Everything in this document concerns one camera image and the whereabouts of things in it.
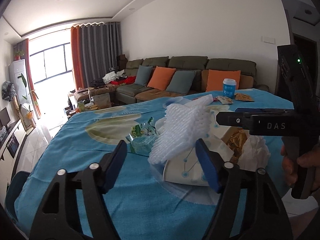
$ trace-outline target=blue gripper pad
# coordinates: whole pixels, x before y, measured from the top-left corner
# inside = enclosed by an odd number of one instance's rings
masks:
[[[224,164],[217,152],[210,151],[202,139],[196,141],[196,154],[210,188],[221,193],[223,185],[220,182],[219,171]]]

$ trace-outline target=curtain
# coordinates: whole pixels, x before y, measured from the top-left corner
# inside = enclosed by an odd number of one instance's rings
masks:
[[[71,27],[71,54],[73,62],[73,80],[76,85],[76,90],[85,88],[82,75],[81,51],[80,51],[80,26]]]
[[[29,86],[29,91],[34,90],[33,82],[32,82],[32,77],[31,77],[31,70],[30,70],[30,63],[29,63],[29,39],[25,39],[21,42],[19,42],[15,47],[14,51],[21,50],[24,52],[24,55],[21,57],[21,59],[25,60],[26,63],[26,71],[27,71],[27,80],[28,80],[28,86]],[[32,104],[33,108],[35,110],[36,116],[39,119],[41,117],[41,111],[37,102],[36,95],[34,93],[31,93],[31,99],[32,99]]]
[[[116,57],[122,54],[120,23],[82,25],[80,51],[84,87],[97,78],[117,71]]]

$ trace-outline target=gray curtain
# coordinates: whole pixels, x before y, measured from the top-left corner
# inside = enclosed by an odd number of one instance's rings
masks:
[[[84,85],[118,70],[116,57],[122,54],[120,23],[82,25],[80,51]]]

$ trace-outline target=window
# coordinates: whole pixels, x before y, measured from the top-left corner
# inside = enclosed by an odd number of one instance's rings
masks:
[[[36,84],[72,71],[70,43],[45,49],[30,56],[30,69]]]

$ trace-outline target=flower pot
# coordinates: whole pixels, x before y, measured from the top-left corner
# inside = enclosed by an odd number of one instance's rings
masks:
[[[27,113],[26,117],[30,120],[32,127],[36,128],[36,123],[35,123],[35,120],[33,120],[33,115],[32,114],[33,114],[33,111]]]
[[[33,112],[33,111],[31,111],[31,112],[29,112],[29,113],[26,114],[26,117],[27,117],[29,120],[32,119],[32,112]]]

